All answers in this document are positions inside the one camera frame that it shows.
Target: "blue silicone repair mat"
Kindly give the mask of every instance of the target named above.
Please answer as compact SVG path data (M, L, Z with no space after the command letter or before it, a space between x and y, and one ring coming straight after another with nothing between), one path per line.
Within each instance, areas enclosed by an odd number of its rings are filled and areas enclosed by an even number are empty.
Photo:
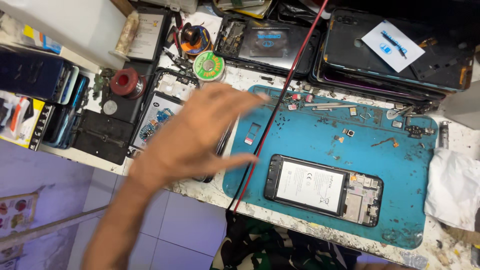
M275 97L280 95L280 89L267 86L252 86L249 91L267 93L272 100L269 104L253 110L249 115L240 119L232 154L253 153L278 101L278 98ZM313 102L338 102L338 100L314 97ZM392 127L393 120L386 118L386 111L387 109L358 104L357 116L350 116L348 108L339 108L333 111L313 111L309 107L288 110L287 105L282 104L265 139L260 161L256 165L243 200L308 222L382 243L406 249L418 247L422 240L425 224L423 203L427 188L428 167L438 131L435 135L423 135L421 139L409 138L408 131ZM362 112L368 112L378 119L365 120L360 117ZM319 122L322 116L329 118L329 121L326 121L328 124ZM395 120L404 122L401 116ZM244 141L252 123L260 125L261 128L252 145L249 145ZM437 130L435 121L428 117L411 118L411 125ZM344 128L353 130L354 136L348 137L343 134ZM343 143L335 140L335 135L344 137ZM371 146L391 137L394 137L399 143L398 147L394 148L392 141ZM264 186L268 163L274 154L380 177L384 181L384 193L378 225L373 228L365 227L265 199ZM244 170L245 166L225 174L223 189L229 197L233 197L235 194Z

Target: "camouflage fabric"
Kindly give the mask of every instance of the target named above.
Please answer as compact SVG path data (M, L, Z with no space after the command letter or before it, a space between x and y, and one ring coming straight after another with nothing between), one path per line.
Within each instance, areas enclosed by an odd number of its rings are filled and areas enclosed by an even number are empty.
M227 212L227 236L210 270L346 270L360 252Z

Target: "white table surface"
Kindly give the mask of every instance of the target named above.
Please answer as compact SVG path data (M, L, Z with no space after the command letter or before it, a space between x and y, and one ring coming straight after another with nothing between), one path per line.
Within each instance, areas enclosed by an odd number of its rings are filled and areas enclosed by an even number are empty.
M190 14L187 17L183 15L183 18L185 22L190 22L192 25L200 25L203 23L203 26L209 30L212 40L215 40L221 18L212 15L205 7L199 7L196 13ZM170 48L170 51L176 53L174 46ZM172 66L171 60L165 54L161 56L159 66L177 70L176 67ZM476 63L476 67L474 67L474 81L480 79L479 70L479 66ZM263 75L262 73L236 69L230 66L226 68L226 72L227 75L224 79L224 82L231 84L234 88L242 91L248 90L248 88L255 84L282 88L283 83L285 82L285 78L266 75L274 78L274 84L271 85L260 78L260 76ZM94 75L86 75L91 78L91 84L93 84ZM297 86L295 83L296 82L293 81L291 85L296 86L297 88L301 87ZM335 93L337 94L336 99L345 98L346 101L353 102L358 102L360 99L370 100L373 102L374 106L385 108L386 102L378 98L366 98L365 96L345 91L336 91ZM321 90L319 95L330 97L329 92L325 90ZM93 101L93 99L90 98L90 102L86 106L86 109L100 112L99 102L99 98L96 101ZM447 120L442 116L442 110L439 110L430 116L435 119L437 123ZM235 125L232 135L230 136L230 140L227 143L224 155L230 154L236 129L237 126ZM453 122L449 124L449 132L451 150L464 153L475 159L480 158L480 131L472 130L461 124ZM123 165L117 165L74 148L60 150L41 145L40 150L121 175L128 174L128 168L132 162L131 159L126 158ZM231 198L225 195L223 192L222 181L224 173L225 172L217 173L213 181L208 184L199 183L194 180L184 180L169 185L167 189L203 202L226 208L229 205ZM334 242L339 245L382 257L390 261L410 265L411 267L418 267L418 265L409 262L409 260L405 260L405 257L417 259L425 258L428 260L428 264L424 269L429 270L467 270L473 268L470 264L471 246L451 238L441 229L439 222L428 216L426 217L422 244L414 250L405 250L244 202L240 203L238 212L301 233ZM440 240L443 243L443 249L439 249L437 247L437 240Z

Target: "white cloth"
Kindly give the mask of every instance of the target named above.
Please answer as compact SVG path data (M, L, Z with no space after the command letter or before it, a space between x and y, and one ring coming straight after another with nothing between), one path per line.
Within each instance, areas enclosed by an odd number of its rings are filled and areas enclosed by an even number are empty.
M449 226L474 231L480 207L480 161L445 148L433 152L425 214Z

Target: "smartphone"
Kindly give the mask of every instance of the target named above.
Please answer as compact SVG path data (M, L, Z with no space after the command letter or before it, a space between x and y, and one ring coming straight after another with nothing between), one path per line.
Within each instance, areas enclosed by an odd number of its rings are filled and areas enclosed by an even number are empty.
M337 219L375 227L384 182L377 176L275 154L264 197Z

